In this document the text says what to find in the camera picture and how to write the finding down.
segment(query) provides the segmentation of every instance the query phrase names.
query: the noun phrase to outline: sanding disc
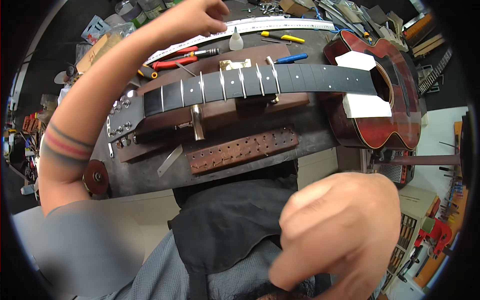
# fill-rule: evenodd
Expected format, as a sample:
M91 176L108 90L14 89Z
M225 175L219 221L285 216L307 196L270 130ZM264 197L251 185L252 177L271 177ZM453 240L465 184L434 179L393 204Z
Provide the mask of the sanding disc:
M84 172L84 183L95 195L103 195L108 189L108 173L105 165L96 159L88 162Z

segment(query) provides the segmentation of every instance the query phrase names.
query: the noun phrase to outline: headstock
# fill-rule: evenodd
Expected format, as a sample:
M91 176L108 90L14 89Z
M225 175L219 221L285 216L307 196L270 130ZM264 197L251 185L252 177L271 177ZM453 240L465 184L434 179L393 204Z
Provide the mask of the headstock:
M105 122L108 143L135 131L140 121L145 118L144 97L134 96L131 91L128 95L132 97L123 96L108 114Z

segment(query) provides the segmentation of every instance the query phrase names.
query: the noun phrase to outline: bottle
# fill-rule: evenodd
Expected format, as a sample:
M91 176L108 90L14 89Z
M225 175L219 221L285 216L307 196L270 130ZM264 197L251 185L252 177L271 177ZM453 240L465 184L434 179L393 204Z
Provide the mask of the bottle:
M120 0L115 5L115 12L126 22L132 22L137 28L148 23L148 18L137 0Z
M138 4L150 20L158 17L162 10L166 8L162 0L138 0Z
M175 0L163 0L163 2L165 3L165 6L167 8L172 8L175 6L175 3L174 3Z
M243 40L241 39L240 34L237 32L236 27L228 44L230 46L230 50L243 49Z

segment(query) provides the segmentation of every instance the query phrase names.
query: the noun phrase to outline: acoustic guitar body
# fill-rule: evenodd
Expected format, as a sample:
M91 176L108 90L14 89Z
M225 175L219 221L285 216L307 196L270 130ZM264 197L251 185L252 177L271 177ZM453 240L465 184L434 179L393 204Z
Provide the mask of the acoustic guitar body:
M347 118L342 96L324 101L329 121L338 142L347 147L378 149L414 149L420 139L421 111L415 82L398 49L385 39L370 46L353 33L342 30L324 48L331 64L335 57L349 51L372 55L373 84L378 96L390 103L392 117Z

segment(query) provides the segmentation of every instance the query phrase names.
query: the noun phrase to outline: red pliers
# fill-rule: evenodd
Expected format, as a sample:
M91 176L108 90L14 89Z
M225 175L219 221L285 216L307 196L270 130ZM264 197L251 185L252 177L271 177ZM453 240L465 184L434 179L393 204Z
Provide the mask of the red pliers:
M168 61L156 61L156 62L153 63L152 68L155 71L158 72L161 69L177 68L177 65L176 65L175 62L178 62L179 64L182 64L184 66L188 65L189 63L196 62L196 61L198 61L198 57L196 57L196 56L184 57L185 54L190 53L192 55L194 51L198 51L197 46L188 47L188 48L185 48L185 49L182 49L182 50L178 50L177 52L166 56L167 59L169 57L170 58L175 57L175 58L178 58L178 59L168 60Z

